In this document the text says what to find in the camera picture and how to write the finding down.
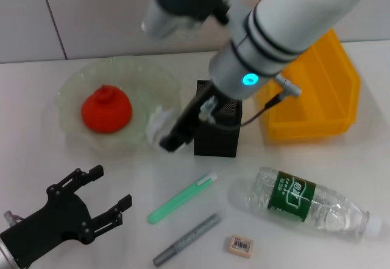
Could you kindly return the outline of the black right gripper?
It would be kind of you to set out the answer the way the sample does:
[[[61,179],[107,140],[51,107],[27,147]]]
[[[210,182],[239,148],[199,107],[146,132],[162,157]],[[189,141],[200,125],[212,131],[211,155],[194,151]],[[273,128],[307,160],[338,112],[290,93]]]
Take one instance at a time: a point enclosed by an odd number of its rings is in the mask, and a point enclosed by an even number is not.
[[[215,113],[226,104],[226,96],[213,83],[206,83],[190,100],[171,132],[160,139],[159,146],[169,153],[174,153],[181,146],[189,144],[201,125],[201,121],[199,120],[200,108],[212,98],[214,98],[216,106],[211,113]]]

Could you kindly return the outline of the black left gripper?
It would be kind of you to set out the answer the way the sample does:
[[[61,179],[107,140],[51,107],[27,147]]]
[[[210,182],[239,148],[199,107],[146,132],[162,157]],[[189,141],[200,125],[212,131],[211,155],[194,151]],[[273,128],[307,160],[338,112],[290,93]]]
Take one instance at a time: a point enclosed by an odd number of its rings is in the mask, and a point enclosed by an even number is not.
[[[126,195],[107,212],[91,219],[86,204],[74,193],[98,180],[104,169],[97,165],[88,172],[77,168],[48,190],[46,204],[1,233],[1,240],[19,268],[26,268],[67,240],[84,245],[123,224],[122,213],[132,206]]]

